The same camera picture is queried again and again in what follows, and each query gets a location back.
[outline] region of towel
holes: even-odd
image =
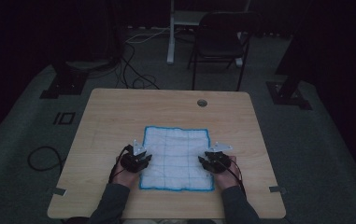
[[[213,176],[198,156],[210,146],[207,129],[148,126],[143,146],[151,162],[140,176],[141,189],[212,191]]]

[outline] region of tabletop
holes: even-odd
[[[198,101],[206,101],[206,106]],[[208,129],[215,142],[234,149],[249,203],[261,218],[286,211],[250,97],[232,91],[95,89],[85,108],[57,184],[49,217],[89,217],[102,197],[116,157],[146,126]],[[220,190],[131,190],[123,218],[224,218]]]

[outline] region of gray sleeve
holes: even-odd
[[[89,224],[118,224],[128,200],[130,190],[119,184],[107,184],[98,207]]]
[[[248,203],[239,186],[230,187],[221,193],[224,216],[227,224],[261,223],[259,216]]]

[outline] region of chair backrest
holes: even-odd
[[[254,34],[260,30],[262,17],[256,12],[207,13],[199,23],[199,29],[212,29],[230,32],[247,32]]]

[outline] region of person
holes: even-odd
[[[239,175],[235,165],[230,166],[230,170]],[[131,188],[138,179],[138,173],[130,173],[123,170],[120,164],[106,185],[102,199],[96,210],[88,220],[89,224],[117,224],[120,223],[122,212],[128,200]],[[246,196],[239,187],[236,179],[229,172],[213,174],[215,182],[221,189],[221,198],[224,207],[225,221],[227,224],[258,224],[261,223],[259,216],[253,207],[248,203]]]

